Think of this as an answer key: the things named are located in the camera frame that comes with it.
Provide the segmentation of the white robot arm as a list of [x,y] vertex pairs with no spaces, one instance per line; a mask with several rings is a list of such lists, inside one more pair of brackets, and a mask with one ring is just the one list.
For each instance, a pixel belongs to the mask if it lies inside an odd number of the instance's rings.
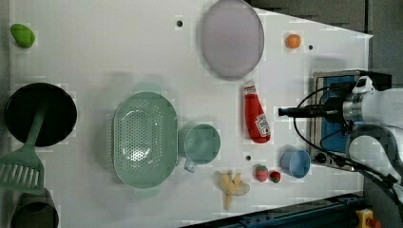
[[402,182],[402,90],[378,90],[369,76],[326,78],[280,116],[306,119],[303,140],[317,164],[359,171],[389,184]]

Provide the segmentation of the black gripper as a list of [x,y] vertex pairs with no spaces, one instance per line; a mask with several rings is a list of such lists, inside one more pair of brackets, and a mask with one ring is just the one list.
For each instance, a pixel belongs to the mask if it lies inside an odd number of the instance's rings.
[[[324,118],[333,124],[342,124],[344,100],[340,97],[330,97],[324,103]],[[279,108],[279,116],[288,117],[321,117],[323,111],[319,107],[289,107]]]

